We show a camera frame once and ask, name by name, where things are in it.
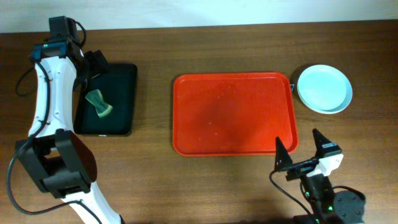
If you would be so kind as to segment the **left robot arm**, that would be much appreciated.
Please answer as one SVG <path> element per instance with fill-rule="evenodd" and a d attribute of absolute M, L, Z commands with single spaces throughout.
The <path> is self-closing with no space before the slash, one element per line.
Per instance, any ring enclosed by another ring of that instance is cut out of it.
<path fill-rule="evenodd" d="M 73 130 L 74 88 L 109 71 L 103 54 L 82 51 L 76 20 L 58 16 L 49 19 L 50 37 L 37 44 L 30 59 L 37 74 L 35 115 L 26 140 L 16 142 L 6 176 L 7 194 L 18 211 L 39 215 L 64 206 L 85 223 L 123 223 L 123 218 L 106 201 L 97 184 L 93 153 Z M 11 172 L 20 161 L 38 189 L 62 200 L 61 204 L 30 212 L 15 200 Z"/>

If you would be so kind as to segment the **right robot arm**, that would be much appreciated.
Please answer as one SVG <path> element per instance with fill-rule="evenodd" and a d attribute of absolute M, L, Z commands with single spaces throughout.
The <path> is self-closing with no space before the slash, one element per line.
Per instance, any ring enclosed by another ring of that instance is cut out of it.
<path fill-rule="evenodd" d="M 316 153 L 310 159 L 294 163 L 280 138 L 275 139 L 276 155 L 274 170 L 269 174 L 273 186 L 289 199 L 300 205 L 304 215 L 296 215 L 292 223 L 344 224 L 364 223 L 366 196 L 345 185 L 332 185 L 329 175 L 339 168 L 343 151 L 317 129 L 312 130 Z M 273 180 L 277 172 L 285 172 L 286 180 L 299 180 L 300 192 L 310 204 L 307 208 Z"/>

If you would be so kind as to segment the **green yellow sponge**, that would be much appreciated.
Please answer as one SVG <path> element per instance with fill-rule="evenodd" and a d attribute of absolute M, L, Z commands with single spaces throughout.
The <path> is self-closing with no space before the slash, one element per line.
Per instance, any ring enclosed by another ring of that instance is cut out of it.
<path fill-rule="evenodd" d="M 95 111 L 100 118 L 109 115 L 113 110 L 113 107 L 104 101 L 100 90 L 89 91 L 85 95 L 85 99 L 95 107 Z"/>

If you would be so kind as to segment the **light blue plate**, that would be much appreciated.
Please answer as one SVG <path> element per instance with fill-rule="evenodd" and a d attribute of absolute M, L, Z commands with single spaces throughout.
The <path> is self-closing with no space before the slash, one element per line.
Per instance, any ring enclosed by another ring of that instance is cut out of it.
<path fill-rule="evenodd" d="M 297 93 L 302 103 L 321 114 L 345 110 L 353 99 L 353 88 L 344 73 L 329 65 L 312 65 L 298 77 Z"/>

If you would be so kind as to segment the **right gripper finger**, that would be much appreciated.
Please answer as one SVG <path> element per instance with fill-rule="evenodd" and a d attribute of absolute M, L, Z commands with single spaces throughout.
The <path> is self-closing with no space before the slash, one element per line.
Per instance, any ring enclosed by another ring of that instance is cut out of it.
<path fill-rule="evenodd" d="M 324 153 L 323 145 L 326 144 L 324 135 L 321 132 L 319 132 L 319 130 L 316 128 L 314 128 L 312 130 L 312 134 L 313 134 L 315 146 L 317 149 L 315 155 L 317 157 L 324 157 L 325 153 Z"/>
<path fill-rule="evenodd" d="M 276 145 L 276 154 L 275 154 L 274 170 L 275 171 L 285 170 L 286 168 L 288 168 L 293 164 L 293 161 L 279 137 L 276 137 L 275 145 Z"/>

